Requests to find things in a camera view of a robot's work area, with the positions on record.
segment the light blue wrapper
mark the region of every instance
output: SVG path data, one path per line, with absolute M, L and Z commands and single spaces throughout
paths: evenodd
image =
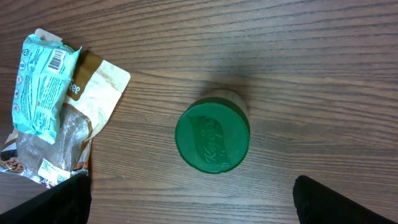
M 26 38 L 12 102 L 12 123 L 18 131 L 54 144 L 59 112 L 80 50 L 40 40 L 35 34 Z

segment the white barcode label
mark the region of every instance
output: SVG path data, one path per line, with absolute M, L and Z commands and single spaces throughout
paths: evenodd
M 53 184 L 60 184 L 70 177 L 70 172 L 55 167 L 51 162 L 44 158 L 37 174 L 51 181 Z
M 50 60 L 49 66 L 47 67 L 47 70 L 50 70 L 54 73 L 60 73 L 65 54 L 66 52 L 64 50 L 54 49 L 52 51 L 52 58 Z

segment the wooden table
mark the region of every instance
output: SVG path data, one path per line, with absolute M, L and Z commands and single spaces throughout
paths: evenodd
M 0 5 L 1 142 L 21 45 L 36 28 L 132 75 L 93 141 L 90 223 L 298 223 L 299 175 L 398 222 L 398 1 Z M 251 146 L 238 168 L 209 175 L 181 159 L 174 128 L 217 88 L 249 106 Z M 0 177 L 11 200 L 43 190 Z

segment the brown and beige package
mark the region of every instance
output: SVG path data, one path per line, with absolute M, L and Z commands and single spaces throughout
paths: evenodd
M 62 40 L 42 29 L 35 34 L 42 40 Z M 108 122 L 129 80 L 128 72 L 82 51 L 60 112 L 55 143 L 14 129 L 0 152 L 0 172 L 22 175 L 47 187 L 76 173 L 88 173 L 91 140 Z

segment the green lid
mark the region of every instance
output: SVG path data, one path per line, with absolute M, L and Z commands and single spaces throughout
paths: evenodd
M 248 152 L 249 121 L 232 101 L 208 97 L 196 101 L 181 116 L 175 142 L 182 158 L 211 174 L 237 167 Z

